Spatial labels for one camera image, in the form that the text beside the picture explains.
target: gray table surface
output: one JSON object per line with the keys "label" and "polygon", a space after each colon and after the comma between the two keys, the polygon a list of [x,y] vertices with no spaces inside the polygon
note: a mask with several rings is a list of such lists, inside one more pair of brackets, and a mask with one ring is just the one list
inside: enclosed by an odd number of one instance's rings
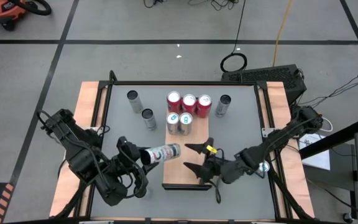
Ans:
{"label": "gray table surface", "polygon": [[[136,90],[144,108],[153,110],[157,129],[148,131],[140,114],[132,112],[126,98],[129,90]],[[257,103],[252,86],[113,86],[107,117],[111,131],[104,137],[103,152],[111,157],[117,154],[117,139],[125,136],[138,146],[155,147],[165,144],[165,118],[167,93],[176,90],[181,95],[211,96],[213,105],[209,117],[209,136],[214,146],[224,149],[225,156],[233,155],[245,147],[262,142]],[[214,115],[217,101],[223,94],[231,96],[231,105],[223,118]],[[235,183],[220,183],[221,204],[215,200],[214,189],[208,191],[166,191],[162,188],[163,166],[157,166],[147,178],[144,198],[124,199],[110,207],[95,192],[92,217],[150,217],[150,218],[208,218],[208,219],[274,219],[272,194],[268,178],[245,175]]]}

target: orange vacuum cleaner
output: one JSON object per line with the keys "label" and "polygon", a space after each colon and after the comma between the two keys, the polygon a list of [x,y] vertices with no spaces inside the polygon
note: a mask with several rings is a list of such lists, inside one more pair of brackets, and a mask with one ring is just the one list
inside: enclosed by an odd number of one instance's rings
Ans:
{"label": "orange vacuum cleaner", "polygon": [[44,10],[39,10],[38,5],[33,1],[25,0],[0,0],[0,24],[3,28],[12,31],[15,29],[15,24],[28,11],[36,15],[47,16],[52,10],[45,0],[35,0],[43,7]]}

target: white can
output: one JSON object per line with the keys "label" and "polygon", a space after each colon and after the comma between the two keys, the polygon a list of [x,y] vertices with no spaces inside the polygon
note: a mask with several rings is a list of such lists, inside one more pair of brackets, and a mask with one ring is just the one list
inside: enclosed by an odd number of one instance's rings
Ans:
{"label": "white can", "polygon": [[140,152],[140,159],[143,165],[163,162],[170,159],[178,158],[179,156],[180,146],[176,143],[145,149]]}

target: white paper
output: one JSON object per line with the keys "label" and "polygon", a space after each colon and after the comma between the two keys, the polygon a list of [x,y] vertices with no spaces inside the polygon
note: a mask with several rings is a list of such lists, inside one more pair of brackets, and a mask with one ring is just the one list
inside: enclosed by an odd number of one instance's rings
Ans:
{"label": "white paper", "polygon": [[[321,138],[324,138],[322,135],[318,134],[306,134],[302,138],[299,139],[299,148],[302,150],[304,147],[313,144],[316,141],[319,141]],[[324,152],[320,152],[317,155],[311,156],[307,159],[303,159],[302,163],[304,165],[317,167],[320,169],[330,170],[329,165],[329,151],[326,150]]]}

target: black floor line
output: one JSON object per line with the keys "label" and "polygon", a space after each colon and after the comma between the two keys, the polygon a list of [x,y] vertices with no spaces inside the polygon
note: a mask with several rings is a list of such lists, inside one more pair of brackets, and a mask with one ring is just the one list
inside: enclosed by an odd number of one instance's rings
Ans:
{"label": "black floor line", "polygon": [[0,40],[0,44],[59,44],[60,40]]}
{"label": "black floor line", "polygon": [[[234,44],[235,40],[66,40],[66,44],[137,45],[137,44]],[[238,40],[238,44],[275,45],[276,40]],[[280,45],[358,45],[358,40],[280,40]]]}
{"label": "black floor line", "polygon": [[350,22],[350,24],[352,26],[352,29],[354,31],[354,34],[356,35],[357,40],[358,40],[358,26],[356,24],[356,21],[353,18],[351,10],[349,9],[349,6],[347,5],[345,0],[341,0],[341,4],[342,4],[343,9],[345,10],[347,19],[349,20],[349,22]]}
{"label": "black floor line", "polygon": [[[0,40],[0,44],[84,44],[84,45],[149,45],[149,44],[234,44],[235,40]],[[238,40],[245,45],[274,45],[276,40]],[[358,45],[358,40],[280,40],[280,45]]]}
{"label": "black floor line", "polygon": [[17,158],[15,167],[13,169],[12,177],[11,177],[11,183],[13,186],[16,186],[17,181],[19,179],[20,173],[22,172],[22,168],[24,165],[25,158],[27,157],[27,153],[29,151],[30,143],[32,140],[32,137],[34,135],[35,129],[37,127],[38,119],[36,116],[36,111],[41,110],[44,107],[45,99],[47,98],[47,93],[49,91],[50,84],[52,82],[53,75],[55,74],[55,70],[60,58],[60,55],[62,54],[63,46],[64,46],[64,40],[67,38],[68,30],[70,29],[71,22],[73,21],[74,14],[78,5],[79,0],[74,0],[73,5],[71,6],[70,13],[68,15],[65,27],[63,29],[62,36],[60,37],[60,42],[57,46],[55,55],[53,56],[48,75],[45,79],[44,86],[42,87],[42,91],[40,94],[40,98],[38,99],[37,106],[35,107],[29,129],[27,130],[27,133],[24,138],[24,142],[22,145],[22,148],[19,153],[19,157]]}

